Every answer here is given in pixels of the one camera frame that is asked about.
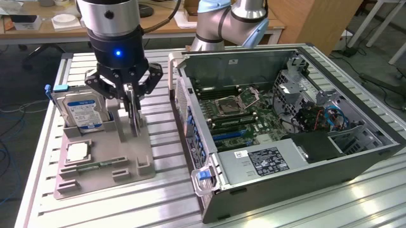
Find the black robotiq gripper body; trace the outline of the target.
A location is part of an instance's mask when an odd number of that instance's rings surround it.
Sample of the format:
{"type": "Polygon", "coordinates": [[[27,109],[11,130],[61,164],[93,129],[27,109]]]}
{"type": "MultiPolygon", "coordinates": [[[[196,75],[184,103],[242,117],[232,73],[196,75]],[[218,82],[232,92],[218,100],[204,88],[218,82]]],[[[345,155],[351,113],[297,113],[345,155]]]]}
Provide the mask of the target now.
{"type": "Polygon", "coordinates": [[[142,28],[121,36],[102,36],[88,29],[88,37],[97,60],[97,72],[113,82],[118,93],[122,84],[136,84],[148,70],[141,42],[142,28]]]}

